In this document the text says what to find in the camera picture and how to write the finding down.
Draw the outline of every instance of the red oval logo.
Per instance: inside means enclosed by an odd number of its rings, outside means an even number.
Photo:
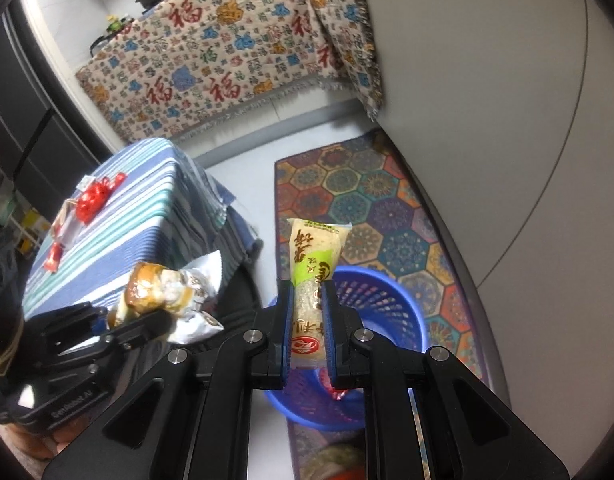
[[[292,352],[296,352],[296,354],[313,354],[318,348],[320,348],[318,340],[308,335],[301,335],[292,339]]]

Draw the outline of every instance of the curved line on wall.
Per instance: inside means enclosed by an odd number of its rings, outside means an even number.
[[[503,253],[500,255],[500,257],[496,260],[496,262],[491,267],[491,269],[489,269],[489,272],[487,274],[485,274],[485,277],[482,278],[482,280],[480,280],[480,283],[476,286],[476,288],[480,288],[481,285],[483,283],[485,283],[487,278],[491,275],[492,272],[494,272],[494,269],[502,261],[504,256],[509,252],[509,249],[511,249],[512,245],[514,244],[514,242],[520,236],[520,233],[522,233],[522,230],[527,225],[527,222],[529,221],[529,218],[532,217],[533,212],[536,211],[536,208],[538,207],[538,204],[540,203],[540,200],[542,199],[542,196],[545,194],[545,191],[547,190],[547,187],[549,186],[549,183],[551,182],[551,178],[553,177],[554,173],[556,172],[556,168],[558,167],[558,163],[560,162],[560,159],[562,158],[562,154],[565,151],[565,146],[567,145],[567,141],[569,140],[569,135],[571,134],[571,128],[573,128],[573,126],[574,126],[574,121],[576,120],[576,115],[578,113],[578,105],[580,104],[580,96],[582,95],[582,92],[583,92],[584,74],[586,73],[587,49],[588,49],[588,46],[589,46],[589,13],[588,13],[588,9],[587,9],[587,0],[584,0],[584,24],[585,24],[585,30],[584,30],[583,69],[582,69],[582,74],[581,74],[581,77],[580,77],[580,86],[578,87],[578,95],[576,97],[576,105],[574,106],[574,112],[571,115],[571,122],[569,123],[569,128],[567,130],[567,135],[565,136],[565,139],[562,142],[562,146],[560,148],[560,152],[558,153],[558,156],[556,157],[556,161],[555,161],[555,163],[553,165],[553,168],[551,168],[551,173],[549,173],[549,176],[547,177],[545,185],[542,187],[542,190],[540,191],[540,194],[538,195],[538,198],[536,199],[536,202],[533,204],[531,210],[529,211],[529,214],[527,215],[527,218],[524,219],[524,222],[522,222],[522,225],[520,226],[520,228],[518,229],[518,232],[514,235],[512,240],[509,242],[509,245],[507,245],[506,249],[503,251]]]

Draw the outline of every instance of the gray wall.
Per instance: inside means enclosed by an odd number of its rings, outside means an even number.
[[[478,286],[514,411],[573,474],[614,419],[614,32],[586,0],[368,1],[379,122]]]

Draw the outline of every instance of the snack wrapper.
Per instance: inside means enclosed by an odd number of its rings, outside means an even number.
[[[210,338],[224,327],[209,313],[222,281],[220,251],[201,256],[183,269],[139,262],[133,269],[116,310],[108,317],[109,326],[119,326],[158,308],[175,318],[167,341],[190,344]]]
[[[326,366],[320,284],[330,280],[351,224],[321,224],[290,218],[290,271],[294,286],[292,368]]]

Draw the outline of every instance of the green label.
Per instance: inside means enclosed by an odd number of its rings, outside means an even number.
[[[293,286],[315,278],[318,282],[331,279],[333,270],[333,250],[311,251],[306,253],[301,262],[293,267]]]

